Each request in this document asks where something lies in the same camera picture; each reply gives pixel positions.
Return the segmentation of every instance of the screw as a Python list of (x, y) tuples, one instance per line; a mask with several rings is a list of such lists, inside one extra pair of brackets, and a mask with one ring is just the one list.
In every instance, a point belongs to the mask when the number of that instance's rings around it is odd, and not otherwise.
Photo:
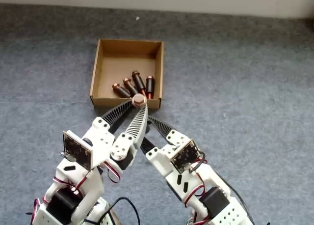
[(132, 104), (135, 107), (142, 107), (142, 106), (144, 106), (146, 104), (146, 102), (147, 102), (147, 99), (142, 94), (136, 94), (132, 98)]
[(136, 88), (131, 84), (131, 79), (129, 78), (123, 79), (123, 84), (130, 91), (131, 96), (135, 96), (136, 94), (138, 94)]
[(112, 85), (113, 91), (122, 98), (129, 98), (131, 94), (124, 87), (120, 86), (120, 84)]

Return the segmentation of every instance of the red wire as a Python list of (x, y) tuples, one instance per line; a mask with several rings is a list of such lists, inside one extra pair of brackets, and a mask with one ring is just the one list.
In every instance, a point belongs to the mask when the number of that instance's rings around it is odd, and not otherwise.
[[(68, 185), (68, 186), (70, 186), (70, 187), (74, 187), (74, 188), (75, 188), (75, 185), (74, 185), (73, 183), (71, 183), (71, 182), (62, 181), (62, 180), (60, 180), (60, 179), (57, 178), (57, 177), (54, 177), (53, 180), (56, 181), (56, 182), (59, 182), (59, 183), (64, 183), (64, 184), (66, 184), (66, 185)], [(75, 189), (74, 192), (75, 192), (75, 191), (78, 191), (79, 195), (80, 195), (81, 197), (84, 197), (83, 193), (82, 193), (80, 190), (76, 190), (76, 189)]]
[(194, 218), (193, 218), (193, 222), (194, 222), (194, 223), (196, 222), (196, 218), (197, 218), (197, 213), (194, 212)]
[(205, 219), (202, 220), (202, 221), (199, 221), (199, 222), (197, 222), (197, 223), (194, 223), (193, 225), (203, 225), (203, 224), (207, 223), (207, 221), (208, 221), (208, 217), (205, 218)]
[(77, 191), (79, 189), (79, 187), (87, 180), (87, 175), (85, 175), (85, 177), (77, 184), (77, 186), (75, 187), (75, 190)]
[[(113, 182), (113, 183), (118, 183), (121, 180), (120, 175), (118, 174), (118, 172), (112, 167), (110, 166), (107, 162), (104, 162), (104, 165), (108, 168), (108, 178)], [(114, 181), (110, 178), (109, 176), (109, 170), (119, 179), (118, 181)]]
[(34, 209), (33, 209), (33, 214), (31, 216), (31, 220), (30, 220), (30, 225), (33, 224), (33, 221), (35, 219), (35, 216), (37, 214), (37, 206), (40, 205), (39, 199), (37, 198), (36, 200), (34, 200)]
[(203, 196), (203, 195), (206, 193), (205, 182), (203, 181), (203, 179), (201, 178), (201, 176), (199, 175), (198, 172), (196, 172), (196, 175), (200, 178), (200, 180), (201, 180), (202, 183), (203, 183), (203, 192), (202, 192), (200, 195), (195, 195), (195, 196), (197, 196), (197, 197), (200, 197), (200, 196)]
[(198, 185), (196, 188), (194, 188), (194, 189), (192, 190), (192, 192), (188, 195), (188, 197), (186, 198), (186, 200), (185, 200), (185, 202), (184, 202), (185, 207), (187, 207), (186, 204), (187, 204), (188, 201), (191, 199), (192, 195), (194, 195), (194, 193), (197, 192), (197, 190), (200, 189), (200, 188), (202, 188), (202, 187), (204, 187), (204, 186), (203, 186), (203, 185)]

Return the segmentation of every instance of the bolt head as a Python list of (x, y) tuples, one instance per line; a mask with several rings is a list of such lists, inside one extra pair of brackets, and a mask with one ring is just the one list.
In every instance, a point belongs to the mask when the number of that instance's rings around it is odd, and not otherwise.
[(129, 78), (123, 79), (123, 83), (129, 82), (129, 81), (131, 81)]
[(133, 75), (137, 75), (137, 74), (139, 75), (139, 72), (138, 72), (137, 70), (134, 70), (134, 71), (132, 72), (132, 76), (133, 76)]
[(114, 84), (114, 85), (112, 85), (112, 88), (113, 89), (116, 89), (116, 88), (119, 88), (120, 87), (120, 84)]
[(133, 96), (132, 98), (132, 104), (136, 107), (142, 107), (146, 104), (147, 99), (145, 96), (143, 96), (142, 94), (136, 94), (135, 96)]

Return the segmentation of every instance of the black cylinder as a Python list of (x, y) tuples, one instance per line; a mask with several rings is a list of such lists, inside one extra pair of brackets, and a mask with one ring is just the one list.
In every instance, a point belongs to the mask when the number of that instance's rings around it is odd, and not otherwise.
[(145, 85), (144, 85), (144, 82), (143, 82), (141, 76), (139, 75), (139, 72), (133, 71), (132, 77), (133, 77), (133, 81), (137, 87), (137, 90), (139, 92), (141, 92), (142, 90), (145, 90)]
[(130, 91), (131, 96), (135, 96), (136, 94), (138, 94), (138, 91), (136, 90), (136, 88), (131, 84), (130, 79), (125, 78), (123, 80), (123, 84)]
[(126, 90), (124, 87), (120, 86), (119, 84), (112, 85), (113, 91), (120, 96), (121, 98), (129, 98), (131, 94)]
[(153, 98), (154, 90), (155, 90), (155, 79), (153, 76), (148, 76), (146, 79), (146, 93), (148, 95), (148, 99)]

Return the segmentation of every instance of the cable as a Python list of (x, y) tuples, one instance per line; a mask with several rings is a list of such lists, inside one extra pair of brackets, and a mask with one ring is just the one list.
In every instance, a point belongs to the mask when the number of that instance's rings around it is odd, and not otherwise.
[(118, 198), (118, 199), (108, 208), (108, 210), (100, 217), (100, 219), (99, 219), (98, 222), (97, 222), (97, 225), (100, 225), (101, 222), (102, 222), (102, 220), (104, 219), (104, 217), (105, 217), (105, 216), (109, 213), (109, 211), (116, 205), (116, 203), (118, 203), (119, 201), (121, 201), (121, 200), (123, 200), (123, 199), (126, 200), (127, 202), (129, 202), (130, 205), (133, 207), (133, 209), (134, 209), (134, 211), (135, 211), (135, 213), (136, 213), (138, 225), (141, 225), (141, 221), (140, 221), (140, 219), (139, 219), (139, 215), (138, 215), (137, 209), (136, 209), (135, 205), (132, 203), (132, 201), (130, 201), (130, 199), (127, 198), (127, 197), (120, 197), (120, 198)]
[(76, 191), (78, 191), (79, 187), (86, 181), (88, 173), (85, 175), (85, 177), (80, 182), (78, 182), (77, 186), (75, 187)]
[(197, 187), (195, 187), (195, 188), (192, 190), (192, 192), (188, 195), (188, 197), (187, 197), (186, 200), (184, 201), (185, 207), (187, 207), (186, 204), (187, 204), (188, 201), (191, 199), (192, 195), (194, 195), (195, 192), (197, 192), (197, 191), (198, 191), (200, 188), (202, 188), (202, 187), (204, 187), (204, 186), (203, 186), (203, 185), (198, 185)]
[(244, 209), (245, 209), (245, 211), (246, 211), (246, 213), (247, 213), (249, 219), (251, 220), (251, 223), (252, 223), (253, 225), (255, 225), (254, 220), (253, 220), (253, 218), (252, 218), (252, 216), (251, 216), (251, 213), (250, 213), (248, 207), (246, 206), (244, 200), (243, 200), (242, 197), (240, 196), (240, 194), (239, 194), (239, 193), (236, 191), (236, 189), (234, 189), (222, 176), (220, 176), (217, 172), (215, 172), (215, 173), (216, 173), (216, 174), (221, 178), (221, 180), (222, 180), (224, 183), (226, 183), (226, 185), (227, 185), (228, 187), (230, 187), (230, 189), (236, 194), (236, 196), (237, 196), (237, 197), (239, 198), (239, 200), (241, 201), (241, 203), (242, 203), (242, 205), (243, 205), (243, 207), (244, 207)]
[(71, 188), (71, 190), (72, 190), (73, 192), (78, 192), (78, 194), (79, 194), (81, 197), (84, 197), (83, 192), (81, 192), (80, 190), (76, 189), (76, 188), (75, 188), (75, 185), (74, 185), (71, 181), (70, 181), (70, 182), (62, 181), (62, 180), (60, 180), (59, 178), (57, 178), (56, 176), (53, 177), (53, 181), (68, 185), (68, 186)]
[(203, 192), (199, 195), (195, 195), (196, 197), (200, 197), (203, 196), (206, 193), (206, 188), (205, 188), (205, 182), (203, 181), (203, 179), (201, 178), (201, 176), (199, 175), (199, 173), (197, 172), (196, 175), (199, 177), (199, 179), (202, 181), (203, 183)]
[[(112, 167), (110, 166), (107, 162), (104, 162), (104, 165), (107, 167), (108, 169), (108, 178), (110, 179), (111, 182), (113, 183), (118, 183), (121, 181), (121, 177), (119, 175), (119, 173)], [(109, 176), (109, 170), (118, 178), (118, 181), (114, 181), (110, 176)]]
[(28, 215), (31, 214), (30, 225), (33, 224), (33, 221), (34, 221), (34, 219), (35, 219), (35, 217), (36, 217), (36, 214), (37, 214), (37, 208), (38, 208), (39, 205), (40, 205), (40, 200), (39, 200), (39, 198), (37, 198), (37, 199), (34, 200), (34, 209), (33, 209), (33, 213), (26, 213), (26, 214), (28, 214)]
[(206, 160), (205, 159), (205, 153), (203, 152), (203, 151), (200, 151), (200, 153), (201, 153), (201, 155), (202, 155), (202, 159), (201, 160), (197, 160), (197, 162), (198, 162), (198, 164), (194, 167), (194, 168), (190, 168), (189, 170), (188, 170), (188, 172), (189, 173), (192, 173), (192, 172), (194, 172), (196, 169), (198, 169), (200, 166), (201, 166), (201, 164)]

